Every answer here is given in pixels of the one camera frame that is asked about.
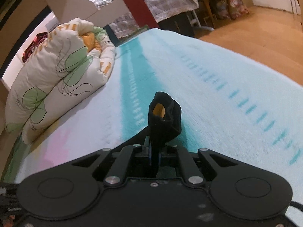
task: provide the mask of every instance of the cable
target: cable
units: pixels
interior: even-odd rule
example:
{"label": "cable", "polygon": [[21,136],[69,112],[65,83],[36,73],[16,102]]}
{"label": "cable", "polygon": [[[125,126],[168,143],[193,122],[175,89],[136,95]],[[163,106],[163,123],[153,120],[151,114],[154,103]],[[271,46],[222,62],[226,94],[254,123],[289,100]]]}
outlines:
{"label": "cable", "polygon": [[299,202],[295,202],[295,201],[292,201],[290,202],[290,206],[300,210],[301,212],[303,212],[303,205]]}

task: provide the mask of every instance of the mattress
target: mattress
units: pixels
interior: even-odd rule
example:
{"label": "mattress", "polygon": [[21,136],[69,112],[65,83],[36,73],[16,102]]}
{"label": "mattress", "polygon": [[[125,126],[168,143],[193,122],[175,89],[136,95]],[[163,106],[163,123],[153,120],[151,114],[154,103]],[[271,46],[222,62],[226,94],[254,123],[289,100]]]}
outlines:
{"label": "mattress", "polygon": [[[105,86],[67,112],[31,146],[20,141],[5,181],[101,148],[147,126],[148,106],[164,91],[182,108],[171,143],[205,147],[286,178],[303,199],[303,88],[242,55],[174,32],[151,29],[117,48]],[[289,209],[296,223],[303,218]]]}

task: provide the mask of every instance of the comforter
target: comforter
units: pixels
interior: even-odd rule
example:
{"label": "comforter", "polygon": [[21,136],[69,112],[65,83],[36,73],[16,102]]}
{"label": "comforter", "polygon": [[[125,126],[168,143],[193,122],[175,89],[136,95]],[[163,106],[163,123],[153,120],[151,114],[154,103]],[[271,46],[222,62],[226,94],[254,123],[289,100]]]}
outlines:
{"label": "comforter", "polygon": [[5,108],[7,132],[31,144],[55,120],[104,85],[115,46],[106,31],[74,19],[58,26],[19,72]]}

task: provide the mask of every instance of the blanket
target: blanket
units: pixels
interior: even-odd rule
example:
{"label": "blanket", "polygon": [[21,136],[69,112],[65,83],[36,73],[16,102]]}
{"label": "blanket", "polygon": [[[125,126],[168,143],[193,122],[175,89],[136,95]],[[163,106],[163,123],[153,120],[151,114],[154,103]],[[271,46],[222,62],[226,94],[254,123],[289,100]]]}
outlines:
{"label": "blanket", "polygon": [[[303,88],[249,58],[198,39],[152,29],[117,48],[102,88],[52,125],[32,146],[18,143],[5,177],[25,177],[102,148],[147,126],[148,106],[164,91],[182,108],[172,141],[205,147],[286,178],[303,199]],[[287,215],[298,225],[299,212]]]}
{"label": "blanket", "polygon": [[31,144],[55,120],[103,86],[115,47],[104,29],[74,19],[58,26],[28,58],[6,103],[8,132]]}

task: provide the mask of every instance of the teal stripe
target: teal stripe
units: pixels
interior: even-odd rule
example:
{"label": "teal stripe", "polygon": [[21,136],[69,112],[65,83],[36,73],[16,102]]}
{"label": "teal stripe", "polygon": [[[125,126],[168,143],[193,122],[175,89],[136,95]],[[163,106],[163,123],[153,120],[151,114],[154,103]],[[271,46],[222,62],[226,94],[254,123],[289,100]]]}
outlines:
{"label": "teal stripe", "polygon": [[287,135],[287,131],[284,130],[278,137],[277,139],[272,143],[272,145],[276,145],[278,142],[280,142],[283,138],[285,138]]}
{"label": "teal stripe", "polygon": [[212,83],[215,84],[220,80],[220,78],[217,78],[216,80],[214,80]]}
{"label": "teal stripe", "polygon": [[264,132],[269,131],[275,124],[275,120],[271,121],[270,124],[263,130]]}
{"label": "teal stripe", "polygon": [[293,140],[290,140],[289,143],[286,145],[285,149],[290,148],[290,146],[292,145],[293,142],[294,142]]}
{"label": "teal stripe", "polygon": [[289,161],[289,165],[293,165],[298,158],[301,156],[301,149],[298,149],[297,153],[293,156],[293,158]]}
{"label": "teal stripe", "polygon": [[201,72],[201,74],[199,75],[199,76],[202,76],[202,75],[204,75],[205,73],[207,73],[208,71],[206,70],[206,71],[203,71],[203,72]]}
{"label": "teal stripe", "polygon": [[238,93],[240,92],[239,89],[235,90],[231,95],[229,96],[229,99],[233,99]]}
{"label": "teal stripe", "polygon": [[250,108],[248,108],[247,110],[246,110],[246,112],[245,112],[245,114],[250,114],[253,110],[255,110],[256,109],[256,105],[252,105]]}
{"label": "teal stripe", "polygon": [[193,70],[194,68],[196,68],[198,65],[194,65],[192,67],[190,67],[190,70]]}
{"label": "teal stripe", "polygon": [[267,112],[264,112],[260,118],[257,119],[257,124],[260,123],[267,116]]}
{"label": "teal stripe", "polygon": [[209,77],[204,79],[204,82],[208,82],[210,79],[212,79],[216,74],[211,74]]}
{"label": "teal stripe", "polygon": [[225,83],[223,83],[223,84],[220,84],[218,87],[217,87],[217,90],[220,90],[220,89],[222,89],[225,85],[226,85],[227,83],[225,82]]}
{"label": "teal stripe", "polygon": [[244,99],[243,101],[241,101],[241,102],[238,104],[238,107],[242,107],[242,106],[245,105],[248,101],[249,101],[249,98]]}
{"label": "teal stripe", "polygon": [[[157,91],[164,91],[154,69],[143,55],[143,48],[138,38],[121,47],[122,50],[122,139],[128,140],[137,131],[147,126],[148,107]],[[134,80],[130,85],[129,65],[132,66]]]}

